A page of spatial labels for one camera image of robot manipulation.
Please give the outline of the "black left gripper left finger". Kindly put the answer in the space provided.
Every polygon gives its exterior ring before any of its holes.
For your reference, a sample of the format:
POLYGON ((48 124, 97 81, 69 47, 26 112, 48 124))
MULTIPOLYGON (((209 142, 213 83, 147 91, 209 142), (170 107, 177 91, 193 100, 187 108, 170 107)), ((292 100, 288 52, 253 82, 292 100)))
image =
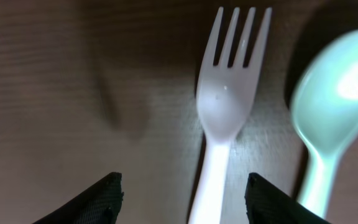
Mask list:
POLYGON ((121 173, 111 172, 35 223, 116 223, 124 198, 121 181, 121 173))

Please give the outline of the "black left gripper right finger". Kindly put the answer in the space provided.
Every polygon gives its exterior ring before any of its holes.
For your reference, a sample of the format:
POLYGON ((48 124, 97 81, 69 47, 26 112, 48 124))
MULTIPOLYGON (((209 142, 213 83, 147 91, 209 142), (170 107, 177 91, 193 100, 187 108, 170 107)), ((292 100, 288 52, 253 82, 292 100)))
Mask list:
POLYGON ((245 201, 250 224, 329 224, 256 172, 248 176, 245 201))

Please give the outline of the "pink plastic fork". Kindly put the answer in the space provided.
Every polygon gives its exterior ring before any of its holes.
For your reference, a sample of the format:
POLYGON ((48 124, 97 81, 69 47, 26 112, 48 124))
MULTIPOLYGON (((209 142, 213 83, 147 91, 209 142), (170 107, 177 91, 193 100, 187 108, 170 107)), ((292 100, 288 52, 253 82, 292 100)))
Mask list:
POLYGON ((217 11, 196 89, 196 109, 206 138, 206 150, 189 224, 219 223, 221 220, 231 143, 246 123, 254 104, 272 16, 272 8, 266 8, 249 64, 245 67, 244 59, 255 16, 255 8, 249 9, 234 63, 230 67, 229 56, 240 9, 236 7, 233 10, 219 63, 215 65, 223 11, 223 7, 217 11))

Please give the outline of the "mint green plastic spoon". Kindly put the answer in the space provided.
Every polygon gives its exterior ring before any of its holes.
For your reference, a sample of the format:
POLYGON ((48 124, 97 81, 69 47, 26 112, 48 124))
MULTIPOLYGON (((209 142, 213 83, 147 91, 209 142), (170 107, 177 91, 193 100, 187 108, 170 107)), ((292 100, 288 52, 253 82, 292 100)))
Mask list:
POLYGON ((341 158, 358 137, 358 30, 339 36, 311 61, 290 112, 309 155, 297 201, 325 218, 341 158))

